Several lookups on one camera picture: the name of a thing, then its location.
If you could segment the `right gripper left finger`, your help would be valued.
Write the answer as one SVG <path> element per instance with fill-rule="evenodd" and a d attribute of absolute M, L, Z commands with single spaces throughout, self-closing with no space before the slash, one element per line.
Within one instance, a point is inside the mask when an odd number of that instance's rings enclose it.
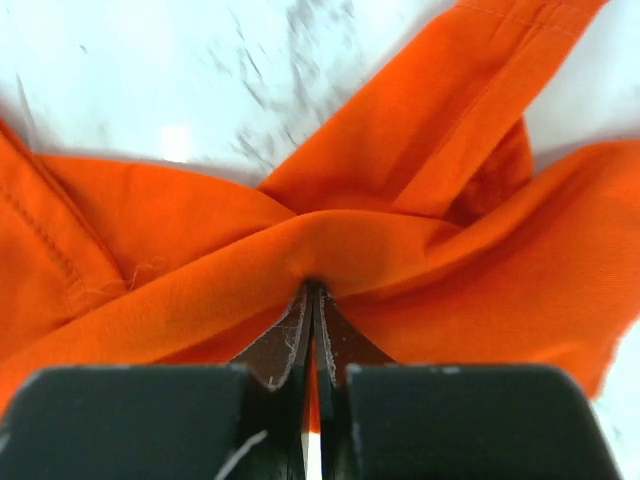
<path fill-rule="evenodd" d="M 53 367 L 1 420 L 5 479 L 302 479 L 313 291 L 223 365 Z"/>

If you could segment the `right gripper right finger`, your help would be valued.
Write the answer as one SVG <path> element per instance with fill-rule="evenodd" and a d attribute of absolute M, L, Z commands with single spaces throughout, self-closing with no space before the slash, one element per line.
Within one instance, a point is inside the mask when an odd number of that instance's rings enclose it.
<path fill-rule="evenodd" d="M 316 285 L 326 479 L 616 479 L 583 392 L 540 364 L 403 366 Z"/>

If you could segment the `orange t shirt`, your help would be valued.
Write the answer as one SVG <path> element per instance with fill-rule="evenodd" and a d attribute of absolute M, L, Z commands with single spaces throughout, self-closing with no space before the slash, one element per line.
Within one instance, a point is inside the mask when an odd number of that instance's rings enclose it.
<path fill-rule="evenodd" d="M 540 173 L 523 113 L 598 1 L 460 1 L 257 188 L 1 130 L 1 401 L 40 369 L 231 359 L 320 280 L 402 363 L 596 396 L 639 313 L 639 144 Z"/>

